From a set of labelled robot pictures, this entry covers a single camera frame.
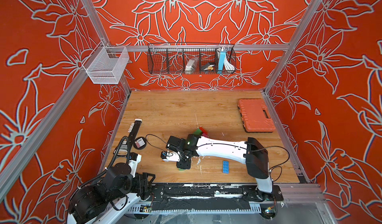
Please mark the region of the tall green lego brick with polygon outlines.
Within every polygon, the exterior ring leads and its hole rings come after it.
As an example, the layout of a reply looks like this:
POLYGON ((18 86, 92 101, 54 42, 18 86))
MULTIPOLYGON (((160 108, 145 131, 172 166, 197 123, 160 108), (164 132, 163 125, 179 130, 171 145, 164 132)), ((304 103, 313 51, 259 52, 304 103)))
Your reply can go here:
POLYGON ((197 130, 195 130, 195 131, 193 132, 193 134, 196 134, 196 135, 202 135, 203 132, 202 132, 202 130, 197 129, 197 130))

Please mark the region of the red lego brick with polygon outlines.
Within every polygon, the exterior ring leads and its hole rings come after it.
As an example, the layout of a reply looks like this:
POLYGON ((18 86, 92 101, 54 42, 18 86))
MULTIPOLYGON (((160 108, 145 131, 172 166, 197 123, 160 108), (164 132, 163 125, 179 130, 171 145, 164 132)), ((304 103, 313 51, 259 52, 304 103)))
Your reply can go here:
POLYGON ((203 127, 199 127, 199 129, 202 131, 204 135, 208 135, 208 132, 203 127))

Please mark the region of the blue lego brick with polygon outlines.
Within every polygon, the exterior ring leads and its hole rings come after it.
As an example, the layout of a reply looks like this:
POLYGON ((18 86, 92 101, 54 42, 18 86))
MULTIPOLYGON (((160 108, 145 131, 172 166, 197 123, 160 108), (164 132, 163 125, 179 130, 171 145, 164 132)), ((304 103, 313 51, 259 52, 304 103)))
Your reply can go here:
POLYGON ((222 161, 222 172, 224 174, 228 174, 229 173, 229 162, 226 161, 226 160, 222 161))

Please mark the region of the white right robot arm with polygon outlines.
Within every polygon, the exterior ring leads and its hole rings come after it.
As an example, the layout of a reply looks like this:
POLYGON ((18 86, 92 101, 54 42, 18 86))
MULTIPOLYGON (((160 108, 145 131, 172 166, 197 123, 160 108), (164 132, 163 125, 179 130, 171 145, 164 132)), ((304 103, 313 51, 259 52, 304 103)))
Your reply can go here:
POLYGON ((171 136, 166 149, 161 152, 162 160, 176 162, 177 168, 185 170, 191 168, 194 156, 220 157, 245 164, 247 173, 257 182, 257 189, 262 193, 273 192, 268 151, 255 138, 224 141, 196 134, 189 134, 186 139, 171 136))

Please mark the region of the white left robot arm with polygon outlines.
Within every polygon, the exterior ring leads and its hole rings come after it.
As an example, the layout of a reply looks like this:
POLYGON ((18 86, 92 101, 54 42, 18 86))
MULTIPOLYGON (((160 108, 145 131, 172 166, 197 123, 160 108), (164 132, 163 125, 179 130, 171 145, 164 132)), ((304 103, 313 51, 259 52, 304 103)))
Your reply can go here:
POLYGON ((152 196, 155 174, 136 173, 138 154, 132 153, 134 138, 123 136, 108 166, 96 177, 84 182, 69 199, 68 224, 87 224, 103 213, 107 206, 121 213, 132 203, 152 196))

